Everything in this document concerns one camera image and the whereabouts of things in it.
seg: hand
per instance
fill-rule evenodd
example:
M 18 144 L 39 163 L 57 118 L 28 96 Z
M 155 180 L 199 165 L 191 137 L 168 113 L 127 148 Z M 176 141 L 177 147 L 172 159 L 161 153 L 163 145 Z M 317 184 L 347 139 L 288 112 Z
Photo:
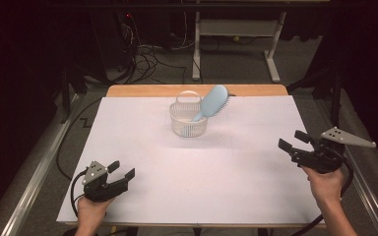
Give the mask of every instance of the hand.
M 320 174 L 315 170 L 302 166 L 311 182 L 311 191 L 318 207 L 341 201 L 341 191 L 344 175 L 340 169 L 326 174 Z
M 97 228 L 105 217 L 106 209 L 115 198 L 103 203 L 94 203 L 91 200 L 81 197 L 78 201 L 79 226 L 76 236 L 94 236 Z

